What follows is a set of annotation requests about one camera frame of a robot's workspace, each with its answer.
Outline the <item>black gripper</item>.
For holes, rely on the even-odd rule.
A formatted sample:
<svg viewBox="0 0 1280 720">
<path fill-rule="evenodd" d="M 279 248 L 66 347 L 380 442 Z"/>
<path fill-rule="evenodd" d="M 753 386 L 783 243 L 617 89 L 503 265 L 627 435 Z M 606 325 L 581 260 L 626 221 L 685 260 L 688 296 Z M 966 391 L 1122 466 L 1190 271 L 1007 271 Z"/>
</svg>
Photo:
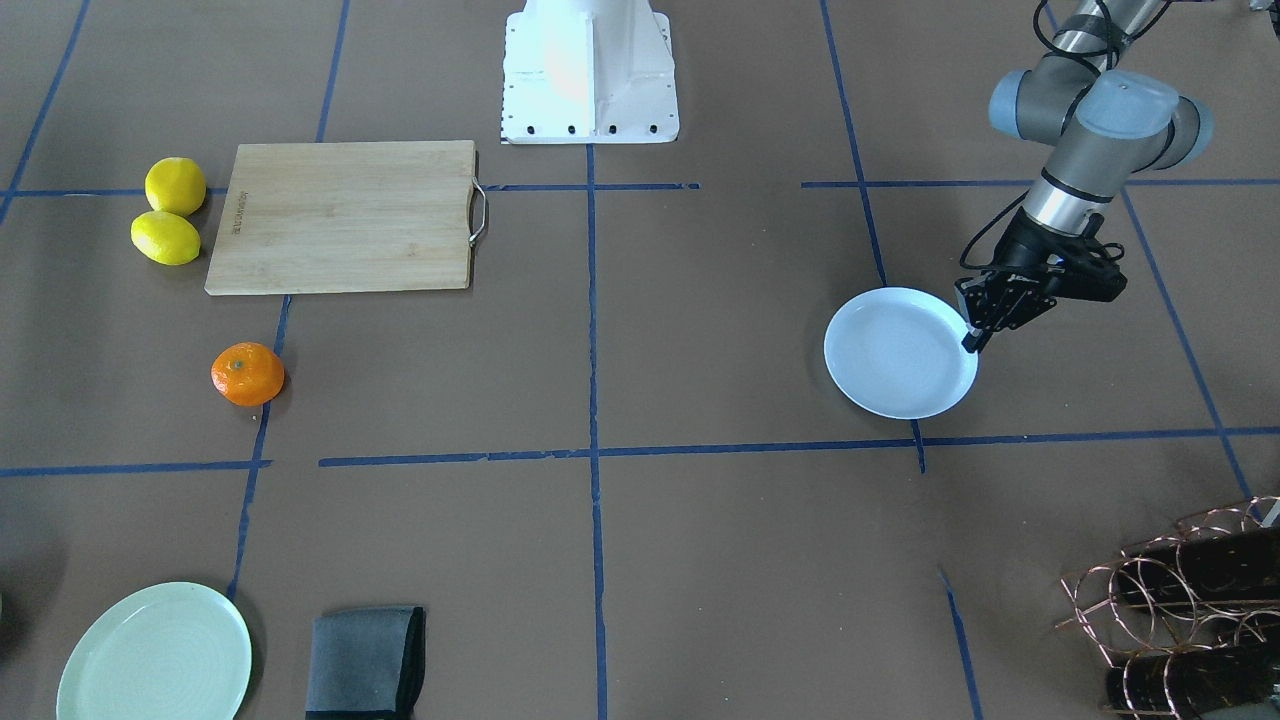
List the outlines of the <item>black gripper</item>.
<svg viewBox="0 0 1280 720">
<path fill-rule="evenodd" d="M 977 242 L 997 220 L 1011 214 L 988 263 L 968 261 Z M 961 268 L 974 277 L 955 282 L 957 301 L 969 325 L 963 347 L 980 354 L 991 333 L 1018 329 L 1056 307 L 1059 300 L 1112 302 L 1126 288 L 1119 260 L 1120 243 L 1101 243 L 1097 233 L 1105 218 L 1088 215 L 1082 234 L 1065 234 L 1041 225 L 1023 209 L 1006 208 L 965 246 Z"/>
</svg>

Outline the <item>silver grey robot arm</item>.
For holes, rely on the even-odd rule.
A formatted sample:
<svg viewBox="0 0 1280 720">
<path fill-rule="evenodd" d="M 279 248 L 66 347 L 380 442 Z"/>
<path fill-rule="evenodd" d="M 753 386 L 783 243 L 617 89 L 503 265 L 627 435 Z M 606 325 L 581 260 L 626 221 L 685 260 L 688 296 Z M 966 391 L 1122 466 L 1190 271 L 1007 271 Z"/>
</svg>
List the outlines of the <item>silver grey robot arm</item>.
<svg viewBox="0 0 1280 720">
<path fill-rule="evenodd" d="M 1119 65 L 1167 9 L 1166 1 L 1083 1 L 1052 35 L 1036 29 L 1044 55 L 1034 68 L 997 83 L 991 126 L 1051 154 L 998 214 L 1005 229 L 991 259 L 960 261 L 969 270 L 955 284 L 969 354 L 1062 299 L 1106 304 L 1126 288 L 1123 246 L 1098 238 L 1108 206 L 1133 174 L 1198 158 L 1213 133 L 1204 104 Z"/>
</svg>

